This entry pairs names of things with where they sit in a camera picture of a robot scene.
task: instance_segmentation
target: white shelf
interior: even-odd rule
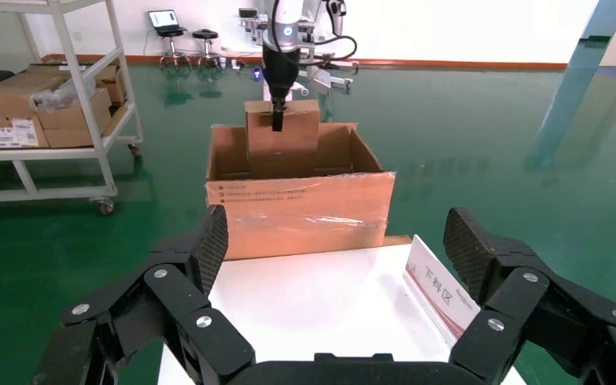
[[[123,139],[123,137],[119,136],[119,134],[126,126],[126,123],[128,123],[128,121],[131,119],[131,117],[135,113],[136,113],[136,105],[134,103],[126,103],[126,112],[124,113],[124,116],[121,117],[121,120],[117,124],[115,131],[113,131],[112,134],[110,134],[109,136],[105,136],[103,138],[103,148],[105,148],[105,152],[110,151],[112,144],[114,144],[116,140]],[[134,143],[134,142],[122,141],[121,143]]]
[[[104,2],[107,7],[107,14],[112,28],[112,37],[115,41],[115,48],[105,55],[101,60],[94,63],[84,72],[79,69],[79,62],[72,46],[70,31],[64,14],[90,6],[99,2]],[[107,207],[112,207],[111,198],[117,194],[114,177],[111,173],[110,165],[107,161],[107,152],[116,143],[136,145],[143,142],[143,131],[140,126],[140,118],[135,105],[133,86],[131,78],[128,76],[128,65],[124,48],[121,42],[119,25],[116,21],[116,10],[113,0],[0,0],[1,12],[31,13],[31,14],[50,14],[53,17],[55,29],[58,31],[63,51],[67,57],[79,103],[86,116],[86,123],[90,129],[93,147],[91,148],[23,148],[13,150],[0,150],[0,161],[11,161],[20,177],[24,189],[0,190],[0,202],[4,201],[32,201],[42,199],[62,199],[62,198],[89,198],[97,201],[104,206],[101,209],[107,213]],[[124,87],[126,89],[126,108],[122,109],[123,116],[117,122],[117,127],[106,138],[101,137],[98,124],[95,121],[92,111],[91,101],[83,88],[84,80],[95,78],[108,64],[119,59],[122,71]],[[120,136],[127,122],[135,117],[136,134],[133,136]],[[61,160],[61,159],[95,159],[98,161],[100,170],[105,181],[104,186],[94,187],[70,187],[70,188],[43,188],[38,189],[27,171],[25,160]]]
[[[23,14],[53,14],[58,8],[65,14],[102,2],[103,0],[0,0],[0,12],[18,12]]]
[[[29,193],[25,189],[0,190],[0,202],[39,201],[43,199],[61,198],[113,197],[116,194],[116,188],[112,190],[106,186],[41,188],[34,193]]]
[[[94,148],[32,148],[0,150],[0,161],[97,158]]]

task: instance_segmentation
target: caster wheel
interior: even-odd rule
[[[100,204],[100,213],[103,215],[112,215],[115,212],[115,204],[113,202],[110,203],[101,203]]]
[[[140,157],[140,148],[133,144],[129,144],[128,149],[131,150],[131,155],[133,155],[134,158]]]

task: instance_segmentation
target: plastic bag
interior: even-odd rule
[[[95,93],[95,79],[91,78],[83,82],[83,88],[86,90],[88,99],[93,97]],[[72,104],[79,101],[79,94],[76,92],[74,81],[69,79],[57,90],[37,91],[30,95],[30,108],[32,111],[45,111],[53,113],[55,110],[70,107]]]

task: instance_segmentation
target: round stool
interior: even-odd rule
[[[161,36],[162,40],[164,38],[168,38],[168,44],[171,49],[168,52],[165,52],[160,58],[160,67],[164,65],[164,60],[168,62],[172,62],[173,66],[178,70],[178,66],[180,62],[185,62],[188,64],[188,67],[192,70],[193,64],[190,62],[190,58],[183,52],[176,51],[176,46],[173,45],[173,38],[178,36],[183,36],[183,34],[187,31],[185,28],[181,28],[179,30],[170,30],[167,32],[157,32],[159,36]]]
[[[218,58],[221,56],[213,52],[211,49],[211,46],[213,45],[211,41],[218,39],[218,32],[213,30],[196,30],[192,33],[192,36],[195,39],[199,38],[204,40],[204,54],[195,55],[196,58],[199,58],[197,60],[197,66],[199,66],[201,64],[201,60],[204,59],[207,64],[209,64],[209,60],[213,60],[215,65],[212,67],[218,67]]]

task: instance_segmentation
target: cardboard box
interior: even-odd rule
[[[249,171],[253,177],[309,176],[316,166],[317,100],[286,103],[282,132],[272,128],[271,102],[246,102]]]
[[[227,212],[226,259],[382,245],[395,173],[383,170],[356,127],[320,124],[311,175],[277,179],[249,174],[245,128],[212,128],[205,187],[207,204]]]
[[[96,88],[93,97],[91,97],[91,107],[100,132],[103,132],[110,124],[111,115],[108,110],[110,105],[110,96],[107,90]],[[93,145],[91,133],[88,131],[86,118],[79,102],[53,112],[39,111],[37,115],[52,148]]]
[[[110,95],[104,88],[96,88],[91,97],[91,108],[96,119],[103,117],[108,112],[111,106]],[[39,111],[37,112],[41,125],[45,130],[84,130],[88,131],[86,118],[83,115],[81,104],[79,101],[73,103],[70,107],[54,110],[53,112]],[[98,128],[102,131],[105,125],[98,123]]]
[[[122,69],[116,65],[105,67],[96,77],[95,85],[99,88],[106,88],[110,94],[110,100],[115,106],[120,106],[126,101],[126,91],[121,79]]]
[[[98,125],[105,126],[100,136],[110,136],[119,125],[119,121],[126,111],[126,106],[122,106],[112,116],[108,110],[106,115],[104,113],[98,117]],[[88,147],[93,145],[93,139],[88,130],[43,130],[43,132],[48,139],[48,144],[52,148]]]
[[[90,66],[80,65],[81,70],[85,70]],[[70,68],[66,64],[30,64],[27,72],[38,74],[59,75],[65,80],[71,77]],[[119,61],[115,60],[112,64],[105,67],[98,75],[95,76],[95,86],[98,88],[106,88],[110,94],[110,100],[113,105],[120,106],[126,100],[126,91],[124,83],[121,79],[121,67]]]
[[[0,115],[0,148],[50,147],[36,115],[17,117]]]
[[[51,74],[17,74],[0,82],[0,115],[27,116],[30,109],[29,97],[42,90],[55,90],[64,82],[62,76]]]

